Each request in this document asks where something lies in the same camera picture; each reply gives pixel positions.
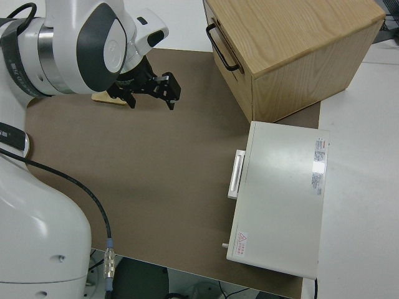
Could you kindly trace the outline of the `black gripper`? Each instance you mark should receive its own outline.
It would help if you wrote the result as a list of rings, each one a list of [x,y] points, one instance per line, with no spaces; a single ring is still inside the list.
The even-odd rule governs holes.
[[[174,110],[175,103],[180,99],[181,87],[171,72],[166,72],[156,77],[153,69],[144,56],[141,62],[128,72],[120,74],[108,89],[108,95],[112,99],[126,102],[130,108],[135,108],[134,93],[148,93],[152,97],[163,100],[169,110]]]

